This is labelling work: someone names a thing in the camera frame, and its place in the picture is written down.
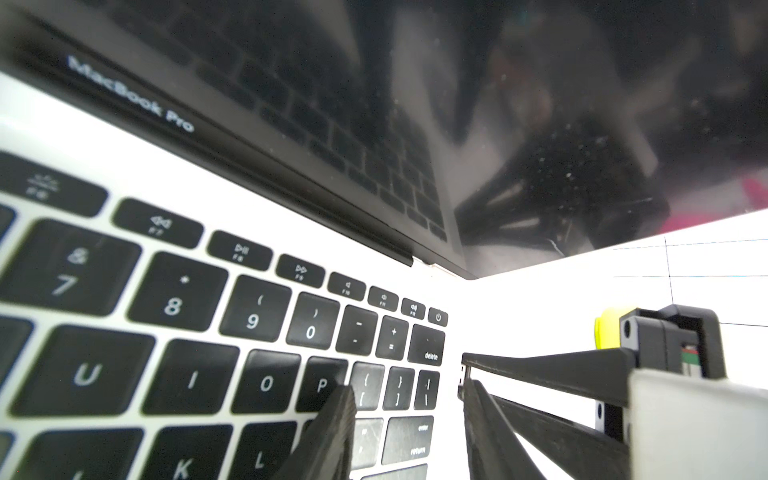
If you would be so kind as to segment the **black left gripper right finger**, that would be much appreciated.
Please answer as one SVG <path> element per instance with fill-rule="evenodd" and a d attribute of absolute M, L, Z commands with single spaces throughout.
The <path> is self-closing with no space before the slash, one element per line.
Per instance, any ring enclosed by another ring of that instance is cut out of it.
<path fill-rule="evenodd" d="M 472 480 L 545 478 L 480 381 L 464 381 L 462 400 Z"/>

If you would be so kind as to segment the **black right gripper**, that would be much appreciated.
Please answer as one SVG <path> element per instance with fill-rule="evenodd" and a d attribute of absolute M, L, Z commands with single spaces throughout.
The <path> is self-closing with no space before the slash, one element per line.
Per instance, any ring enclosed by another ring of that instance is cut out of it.
<path fill-rule="evenodd" d="M 724 379 L 720 321 L 714 311 L 672 304 L 635 307 L 621 317 L 621 347 L 513 358 L 476 353 L 462 364 L 505 378 L 595 400 L 595 429 L 492 395 L 513 431 L 573 479 L 629 479 L 628 378 L 655 370 Z"/>

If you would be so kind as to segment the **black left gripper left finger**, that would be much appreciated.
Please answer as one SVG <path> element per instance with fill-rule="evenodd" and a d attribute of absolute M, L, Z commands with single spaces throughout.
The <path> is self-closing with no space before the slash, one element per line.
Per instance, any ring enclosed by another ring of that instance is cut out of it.
<path fill-rule="evenodd" d="M 336 388 L 273 479 L 348 479 L 356 414 L 353 388 Z"/>

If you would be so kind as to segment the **silver laptop black screen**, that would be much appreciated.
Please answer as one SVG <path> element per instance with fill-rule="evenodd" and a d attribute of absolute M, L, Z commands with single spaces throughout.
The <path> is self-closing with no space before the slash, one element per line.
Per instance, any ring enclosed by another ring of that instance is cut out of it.
<path fill-rule="evenodd" d="M 763 1 L 5 1 L 1 475 L 471 479 L 462 364 L 709 309 L 767 387 Z"/>

